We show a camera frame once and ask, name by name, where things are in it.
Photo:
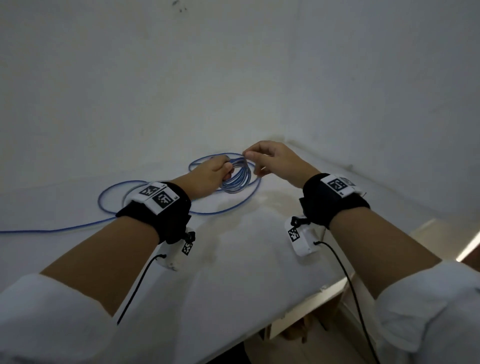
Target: floor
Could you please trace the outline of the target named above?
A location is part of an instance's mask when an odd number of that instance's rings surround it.
[[[317,321],[305,344],[280,335],[270,341],[253,335],[245,341],[245,350],[252,364],[365,364],[337,327],[325,331]]]

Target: coiled blue cable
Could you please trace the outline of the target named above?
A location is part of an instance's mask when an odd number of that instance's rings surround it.
[[[255,189],[252,191],[252,193],[250,193],[244,200],[242,200],[240,203],[232,206],[232,207],[229,207],[229,208],[226,208],[224,210],[220,210],[220,211],[215,211],[215,212],[197,212],[197,211],[190,211],[191,214],[194,214],[194,215],[201,215],[201,216],[211,216],[211,215],[219,215],[219,214],[223,214],[225,212],[228,212],[228,211],[231,211],[237,207],[240,207],[241,205],[243,205],[245,202],[247,202],[254,194],[255,192],[257,192],[258,190],[258,187],[260,186],[260,181],[261,179],[260,178],[256,178],[254,181],[250,182],[251,178],[252,178],[252,171],[250,170],[250,167],[249,166],[254,166],[252,163],[250,162],[247,162],[247,160],[241,155],[241,154],[238,154],[238,153],[221,153],[221,154],[212,154],[212,155],[209,155],[209,156],[206,156],[206,157],[202,157],[202,158],[199,158],[197,160],[194,160],[192,163],[190,163],[188,165],[188,170],[189,171],[192,171],[196,166],[198,166],[199,164],[201,164],[202,162],[204,162],[205,160],[207,160],[208,158],[211,158],[211,157],[214,157],[214,156],[219,156],[219,155],[224,155],[224,154],[229,154],[229,155],[236,155],[236,156],[240,156],[239,158],[235,158],[235,159],[231,159],[230,162],[233,164],[233,167],[234,168],[240,168],[240,170],[230,179],[224,181],[222,183],[222,185],[220,186],[220,188],[218,190],[216,190],[215,192],[221,192],[221,191],[224,191],[226,193],[229,193],[229,194],[235,194],[235,193],[238,193],[240,192],[241,190],[243,190],[245,187],[248,187],[254,183],[257,183]],[[117,212],[116,211],[111,211],[111,210],[108,210],[106,209],[103,204],[102,204],[102,201],[103,201],[103,198],[105,196],[105,194],[110,191],[112,188],[115,188],[117,186],[121,186],[121,185],[124,185],[124,184],[127,184],[127,183],[137,183],[134,187],[132,187],[131,189],[129,189],[127,191],[127,193],[125,195],[123,195],[123,198],[122,198],[122,202],[121,202],[121,205],[124,206],[124,203],[125,203],[125,199],[127,198],[128,194],[130,192],[132,192],[133,190],[141,187],[141,186],[144,186],[146,184],[148,184],[149,182],[147,181],[143,181],[143,180],[128,180],[128,181],[123,181],[123,182],[119,182],[119,183],[116,183],[116,184],[113,184],[111,185],[110,187],[107,187],[105,190],[103,190],[99,195],[98,195],[98,198],[96,200],[96,203],[98,205],[98,208],[100,210],[102,210],[103,212],[109,214],[109,215],[115,215]],[[17,233],[52,233],[52,232],[63,232],[63,231],[71,231],[71,230],[76,230],[76,229],[81,229],[81,228],[86,228],[86,227],[89,227],[89,226],[94,226],[94,225],[98,225],[98,224],[102,224],[104,222],[108,222],[108,221],[112,221],[116,219],[115,216],[113,217],[110,217],[110,218],[106,218],[106,219],[103,219],[103,220],[99,220],[99,221],[94,221],[94,222],[89,222],[87,224],[82,224],[82,225],[75,225],[75,226],[70,226],[70,227],[67,227],[67,228],[61,228],[61,229],[50,229],[50,230],[4,230],[4,231],[0,231],[0,234],[17,234]]]

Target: white table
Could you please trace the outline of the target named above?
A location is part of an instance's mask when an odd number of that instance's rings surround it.
[[[107,216],[98,210],[96,198],[109,185],[173,178],[184,171],[185,165],[156,164],[0,195],[0,230],[52,229],[102,219]],[[226,208],[251,188],[211,196],[193,207]],[[109,194],[107,206],[118,209],[127,189]],[[189,226],[197,240],[189,264],[180,272],[152,264],[105,361],[206,362],[341,280],[341,268],[327,250],[303,258],[294,254],[283,224],[301,213],[299,197],[301,190],[272,175],[240,208],[219,216],[193,216]],[[39,272],[98,229],[0,235],[0,289],[24,274]]]

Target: white shirt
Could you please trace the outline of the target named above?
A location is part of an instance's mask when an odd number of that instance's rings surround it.
[[[480,363],[480,273],[444,261],[376,301],[382,363]],[[97,362],[116,323],[99,302],[31,274],[0,294],[3,363]]]

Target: wrist strap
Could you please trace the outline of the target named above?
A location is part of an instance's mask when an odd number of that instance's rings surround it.
[[[303,214],[311,222],[330,229],[330,222],[342,210],[356,207],[370,208],[358,193],[342,198],[321,180],[330,174],[320,173],[311,177],[303,187],[300,204]]]
[[[151,225],[158,234],[159,244],[162,242],[173,244],[185,235],[187,223],[191,218],[188,213],[192,203],[187,194],[176,184],[171,182],[162,183],[166,184],[179,196],[179,199],[171,203],[168,208],[165,208],[156,215],[143,203],[131,201],[115,216],[118,218],[121,216],[129,216],[135,220]]]

